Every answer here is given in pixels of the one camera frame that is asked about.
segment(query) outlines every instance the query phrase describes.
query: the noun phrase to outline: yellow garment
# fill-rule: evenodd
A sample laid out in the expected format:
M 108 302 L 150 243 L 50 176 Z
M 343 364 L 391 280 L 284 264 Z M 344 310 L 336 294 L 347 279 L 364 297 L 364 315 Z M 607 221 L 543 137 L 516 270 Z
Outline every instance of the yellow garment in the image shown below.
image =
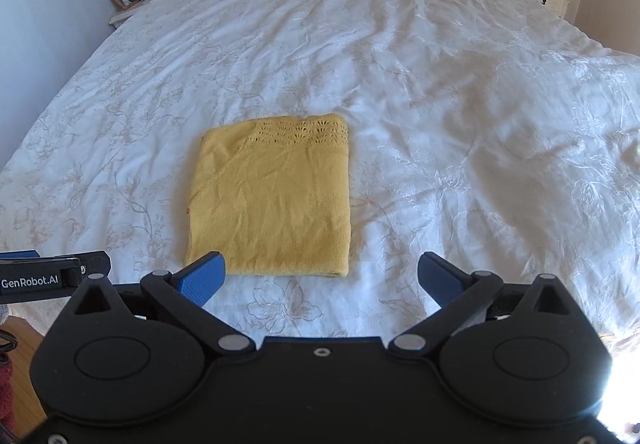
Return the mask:
M 274 117 L 202 139 L 187 264 L 211 250 L 229 274 L 345 276 L 349 144 L 344 119 Z

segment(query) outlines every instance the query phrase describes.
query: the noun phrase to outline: floral pattern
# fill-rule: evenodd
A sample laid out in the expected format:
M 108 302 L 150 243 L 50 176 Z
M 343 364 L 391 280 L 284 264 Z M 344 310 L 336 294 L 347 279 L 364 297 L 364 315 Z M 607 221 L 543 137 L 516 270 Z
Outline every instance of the floral pattern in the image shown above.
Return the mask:
M 350 274 L 229 276 L 209 311 L 258 340 L 388 340 L 436 310 L 415 275 L 433 250 L 506 281 L 558 274 L 626 348 L 640 334 L 640 61 L 536 7 L 154 0 L 0 173 L 0 249 L 106 249 L 116 282 L 178 270 L 201 135 L 334 112 L 350 128 Z M 12 309 L 45 331 L 62 304 Z

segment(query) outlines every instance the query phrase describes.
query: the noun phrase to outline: black device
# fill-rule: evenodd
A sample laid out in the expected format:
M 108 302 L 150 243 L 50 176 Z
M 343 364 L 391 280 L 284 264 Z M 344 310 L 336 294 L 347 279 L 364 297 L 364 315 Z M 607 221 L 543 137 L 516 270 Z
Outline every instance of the black device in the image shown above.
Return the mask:
M 619 442 L 596 419 L 611 358 L 552 274 L 504 284 L 426 253 L 418 281 L 442 309 L 388 348 L 259 350 L 201 308 L 223 278 L 218 253 L 140 284 L 91 274 L 33 357 L 49 418 L 23 442 Z

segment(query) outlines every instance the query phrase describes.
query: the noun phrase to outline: screw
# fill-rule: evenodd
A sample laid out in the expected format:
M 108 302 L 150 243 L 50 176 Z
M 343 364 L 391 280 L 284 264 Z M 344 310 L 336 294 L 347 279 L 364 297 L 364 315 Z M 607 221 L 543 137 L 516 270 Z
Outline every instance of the screw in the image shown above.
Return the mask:
M 427 344 L 424 337 L 417 334 L 402 334 L 394 339 L 394 344 L 400 350 L 408 352 L 420 352 Z
M 47 439 L 47 444 L 67 444 L 66 439 L 62 435 L 58 435 L 54 433 L 53 435 L 49 435 Z
M 240 352 L 251 344 L 251 340 L 242 334 L 229 334 L 218 340 L 218 346 L 228 352 Z
M 331 355 L 331 350 L 329 348 L 316 348 L 314 355 L 318 358 L 327 358 Z

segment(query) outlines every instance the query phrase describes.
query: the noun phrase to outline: bed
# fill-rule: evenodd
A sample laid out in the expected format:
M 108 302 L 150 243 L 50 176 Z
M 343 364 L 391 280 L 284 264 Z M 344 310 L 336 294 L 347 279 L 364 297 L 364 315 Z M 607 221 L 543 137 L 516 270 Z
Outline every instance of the bed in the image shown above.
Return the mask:
M 206 308 L 266 334 L 385 340 L 436 305 L 433 250 L 505 281 L 557 274 L 614 350 L 640 334 L 640 59 L 536 0 L 155 0 L 116 30 L 0 173 L 0 249 L 178 270 L 211 127 L 338 113 L 350 273 L 235 277 Z M 14 305 L 45 332 L 63 300 Z

